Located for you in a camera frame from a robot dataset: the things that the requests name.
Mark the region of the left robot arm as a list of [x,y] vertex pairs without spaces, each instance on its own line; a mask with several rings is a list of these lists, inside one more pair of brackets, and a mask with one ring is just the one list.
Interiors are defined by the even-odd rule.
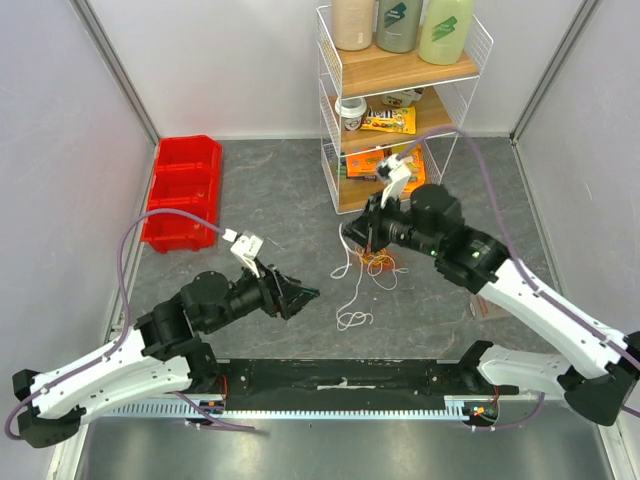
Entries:
[[319,295],[273,266],[244,268],[236,281],[202,272],[151,312],[127,319],[116,339],[84,357],[49,372],[15,373],[19,403],[6,420],[5,434],[47,448],[135,400],[211,392],[221,369],[204,335],[254,311],[288,320]]

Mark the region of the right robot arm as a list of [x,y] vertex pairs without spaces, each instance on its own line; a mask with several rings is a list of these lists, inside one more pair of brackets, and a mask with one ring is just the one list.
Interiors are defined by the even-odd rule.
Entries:
[[503,308],[557,351],[544,355],[478,341],[457,371],[465,391],[513,386],[561,397],[602,426],[625,411],[639,380],[638,333],[594,319],[540,281],[503,243],[467,225],[459,200],[445,187],[414,190],[407,209],[378,192],[342,233],[372,252],[395,244],[433,258],[447,281]]

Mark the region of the orange snack box left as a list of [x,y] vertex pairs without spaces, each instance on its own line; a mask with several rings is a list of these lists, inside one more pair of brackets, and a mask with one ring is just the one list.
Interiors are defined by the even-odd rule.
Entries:
[[346,177],[355,180],[376,181],[376,167],[385,158],[383,150],[350,152],[344,157]]

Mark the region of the orange snack box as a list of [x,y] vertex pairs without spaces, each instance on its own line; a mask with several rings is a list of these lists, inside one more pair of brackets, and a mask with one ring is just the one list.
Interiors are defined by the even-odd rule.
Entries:
[[[389,148],[387,150],[387,153],[389,154],[389,156],[393,154],[398,154],[400,156],[403,150],[404,145],[394,146]],[[428,181],[428,175],[426,172],[426,167],[424,165],[422,146],[416,146],[408,153],[408,156],[411,157],[408,162],[408,166],[412,172],[412,176],[403,191],[406,194],[410,194],[413,190],[424,185]]]
[[376,181],[376,167],[385,158],[383,150],[350,152],[344,157],[346,177],[355,180]]

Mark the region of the orange snack box right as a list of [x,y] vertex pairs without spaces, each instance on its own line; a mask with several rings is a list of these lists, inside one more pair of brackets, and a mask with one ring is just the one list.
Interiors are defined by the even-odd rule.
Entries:
[[[393,154],[398,154],[400,156],[403,150],[404,145],[394,146],[389,148],[387,150],[387,153],[389,154],[389,156]],[[408,156],[411,157],[408,162],[408,166],[412,172],[412,176],[403,191],[406,194],[410,194],[413,190],[424,185],[428,181],[428,175],[426,172],[426,167],[424,165],[422,146],[416,146],[408,153]]]

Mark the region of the yellow candy bag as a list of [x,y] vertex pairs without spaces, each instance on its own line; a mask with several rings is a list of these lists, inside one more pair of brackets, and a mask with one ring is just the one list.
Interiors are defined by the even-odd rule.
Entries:
[[412,106],[386,110],[368,108],[363,117],[361,129],[414,135],[417,131],[416,115],[416,108]]

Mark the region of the coffee cup with lid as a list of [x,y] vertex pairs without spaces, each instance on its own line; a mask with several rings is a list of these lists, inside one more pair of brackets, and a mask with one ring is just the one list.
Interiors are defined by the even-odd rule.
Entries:
[[334,110],[345,131],[357,131],[361,128],[367,112],[367,102],[362,97],[338,98],[334,103]]

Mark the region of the white brown snack pack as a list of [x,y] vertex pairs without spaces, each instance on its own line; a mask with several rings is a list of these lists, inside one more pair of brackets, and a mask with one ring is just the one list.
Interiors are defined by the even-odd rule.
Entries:
[[424,88],[393,91],[382,94],[380,97],[380,101],[382,104],[387,106],[391,106],[394,108],[404,108],[411,106],[413,103],[419,101],[423,95],[423,92]]

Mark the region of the small card on table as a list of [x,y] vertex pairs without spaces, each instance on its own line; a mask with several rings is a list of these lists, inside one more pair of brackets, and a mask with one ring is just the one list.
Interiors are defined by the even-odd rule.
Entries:
[[509,316],[506,310],[480,295],[472,294],[470,296],[469,308],[475,320],[497,320]]

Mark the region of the red storage bin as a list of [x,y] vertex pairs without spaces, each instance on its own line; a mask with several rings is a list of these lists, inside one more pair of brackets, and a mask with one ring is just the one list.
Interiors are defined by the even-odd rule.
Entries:
[[[147,209],[172,208],[218,222],[223,147],[206,135],[160,140]],[[198,251],[216,242],[216,233],[179,215],[145,220],[141,240],[156,252]]]

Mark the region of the beige bottle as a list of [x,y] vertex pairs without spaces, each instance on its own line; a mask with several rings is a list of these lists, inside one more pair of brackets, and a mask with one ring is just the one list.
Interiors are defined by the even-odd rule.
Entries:
[[373,36],[374,0],[333,0],[332,39],[340,50],[359,51],[370,46]]

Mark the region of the grey green bottle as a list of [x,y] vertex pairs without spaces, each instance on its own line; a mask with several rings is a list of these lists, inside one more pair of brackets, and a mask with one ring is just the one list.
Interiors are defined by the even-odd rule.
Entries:
[[415,47],[423,0],[381,0],[378,5],[376,44],[391,53]]

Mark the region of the light green bottle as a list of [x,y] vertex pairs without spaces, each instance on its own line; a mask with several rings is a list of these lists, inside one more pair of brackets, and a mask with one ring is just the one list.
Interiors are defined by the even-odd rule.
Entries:
[[430,0],[418,47],[419,57],[434,65],[455,64],[462,54],[473,13],[473,0]]

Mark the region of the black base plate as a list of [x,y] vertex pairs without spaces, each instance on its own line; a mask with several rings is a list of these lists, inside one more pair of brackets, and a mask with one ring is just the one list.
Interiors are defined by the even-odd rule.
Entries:
[[229,406],[434,406],[484,391],[477,376],[435,360],[231,359],[218,366]]

